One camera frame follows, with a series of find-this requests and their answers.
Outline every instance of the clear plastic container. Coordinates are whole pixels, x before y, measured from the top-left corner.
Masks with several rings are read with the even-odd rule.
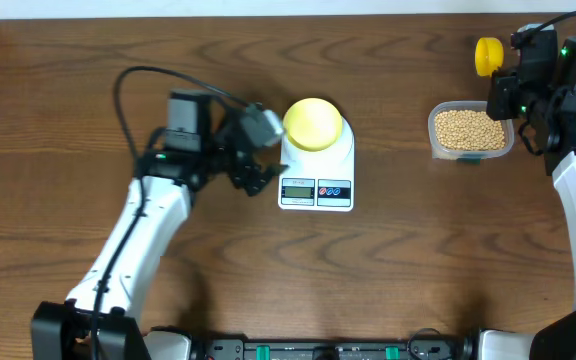
[[[504,130],[505,146],[500,150],[488,151],[467,151],[467,150],[451,150],[445,148],[439,143],[437,133],[435,132],[435,117],[438,114],[450,110],[472,110],[472,111],[486,111],[485,101],[449,101],[437,105],[430,116],[428,117],[428,133],[430,135],[430,145],[432,145],[432,157],[437,159],[468,159],[479,160],[506,155],[512,148],[515,142],[515,131],[512,126],[512,120],[502,120],[501,128]]]

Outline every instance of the yellow cup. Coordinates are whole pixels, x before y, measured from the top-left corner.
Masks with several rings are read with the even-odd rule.
[[[475,49],[477,75],[491,76],[504,64],[504,47],[496,38],[481,38]]]

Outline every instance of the white scale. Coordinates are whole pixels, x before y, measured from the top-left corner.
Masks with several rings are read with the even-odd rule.
[[[342,118],[339,139],[321,151],[305,151],[284,135],[279,207],[290,210],[350,211],[355,205],[355,136]]]

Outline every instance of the wooden table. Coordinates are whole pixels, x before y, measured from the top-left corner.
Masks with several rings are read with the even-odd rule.
[[[143,329],[393,338],[535,332],[566,315],[570,247],[543,160],[519,143],[479,166],[433,160],[426,122],[440,102],[486,98],[472,60],[480,36],[507,45],[549,17],[0,21],[0,358],[30,357],[33,311],[63,301],[118,218],[131,160],[110,90],[136,64],[280,114],[333,99],[357,141],[348,214],[281,211],[276,183],[255,198],[224,178],[202,191],[162,258]],[[561,29],[576,34],[576,20]],[[186,86],[127,81],[138,141],[165,124],[168,90]]]

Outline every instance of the cable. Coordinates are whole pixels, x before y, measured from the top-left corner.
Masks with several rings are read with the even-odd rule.
[[[430,332],[434,332],[434,333],[436,333],[437,335],[441,335],[441,333],[440,333],[439,330],[437,330],[437,329],[434,329],[434,328],[422,328],[422,329],[417,330],[417,332],[414,333],[414,334],[410,337],[410,339],[408,339],[408,342],[406,343],[406,351],[408,352],[408,354],[409,354],[414,360],[423,360],[423,359],[420,358],[419,356],[417,356],[417,354],[410,349],[410,345],[412,344],[413,340],[414,340],[419,334],[421,334],[421,333],[423,333],[423,332],[429,332],[429,331],[430,331]],[[449,359],[452,359],[452,358],[453,358],[453,357],[452,357],[452,355],[451,355],[451,356],[448,356],[447,358],[443,358],[443,359],[440,359],[440,360],[449,360]]]
[[[126,118],[124,116],[124,112],[123,112],[122,107],[121,107],[121,96],[120,96],[121,95],[121,84],[123,83],[126,76],[128,76],[130,73],[137,72],[137,71],[148,71],[148,72],[155,72],[155,73],[160,73],[160,74],[164,74],[164,75],[174,76],[174,77],[186,80],[188,82],[191,82],[195,85],[201,86],[201,87],[203,87],[207,90],[210,90],[216,94],[219,94],[221,96],[227,97],[230,100],[232,100],[233,102],[235,102],[241,106],[244,106],[244,107],[248,106],[248,103],[246,101],[244,101],[238,97],[233,96],[232,94],[230,94],[229,92],[227,92],[225,90],[222,90],[216,86],[205,83],[205,82],[198,80],[198,79],[196,79],[190,75],[186,75],[184,73],[180,73],[180,72],[173,71],[173,70],[158,68],[158,67],[154,67],[154,66],[132,66],[132,67],[125,69],[124,71],[122,71],[119,74],[119,76],[117,76],[117,79],[115,80],[115,84],[114,84],[113,89],[112,89],[113,103],[115,106],[115,113],[117,114],[117,119],[119,120],[119,125],[121,126],[121,130],[123,131],[124,136],[126,137],[126,142],[128,143],[128,148],[130,150],[130,154],[133,157],[134,172],[135,172],[135,177],[139,180],[139,190],[141,193],[141,199],[139,201],[139,207],[137,208],[137,211],[135,212],[135,215],[132,219],[132,222],[128,226],[128,229],[124,233],[124,236],[121,238],[121,241],[119,241],[119,245],[117,246],[117,249],[115,249],[115,252],[112,254],[110,260],[108,261],[108,265],[106,266],[106,269],[104,270],[103,275],[101,276],[101,279],[99,280],[99,282],[97,284],[97,293],[95,295],[95,302],[93,305],[93,311],[92,311],[91,322],[90,322],[91,323],[90,324],[91,352],[92,352],[92,359],[93,360],[99,359],[99,339],[98,339],[98,334],[97,334],[99,332],[99,313],[101,311],[101,302],[102,302],[104,293],[106,292],[107,287],[108,287],[108,280],[110,279],[110,273],[112,272],[112,269],[115,266],[115,263],[119,259],[119,255],[121,254],[121,251],[123,250],[126,243],[128,242],[130,235],[132,234],[133,230],[137,226],[137,222],[139,221],[139,219],[143,215],[144,208],[146,207],[146,189],[144,187],[144,181],[143,181],[144,173],[143,173],[143,169],[141,169],[139,166],[139,152],[137,151],[137,146],[135,145],[135,140],[133,139],[133,137],[130,133],[130,129],[128,128],[128,124],[126,122]],[[224,106],[224,108],[226,108],[226,110],[228,110],[229,107],[227,106],[227,104],[225,104],[223,99],[221,99],[220,97],[215,97],[215,98],[218,99],[217,102],[219,102],[222,106]]]
[[[536,28],[532,28],[530,30],[528,30],[519,40],[519,43],[517,43],[517,45],[515,45],[515,48],[519,49],[521,48],[523,45],[525,45],[526,42],[528,42],[533,36],[535,36],[536,33],[540,32],[541,30],[547,28],[550,25],[554,25],[560,21],[566,20],[566,19],[570,19],[571,17],[575,17],[576,16],[576,11],[572,11],[569,13],[565,13],[563,15],[559,15],[554,19],[548,20],[545,23],[537,26]]]

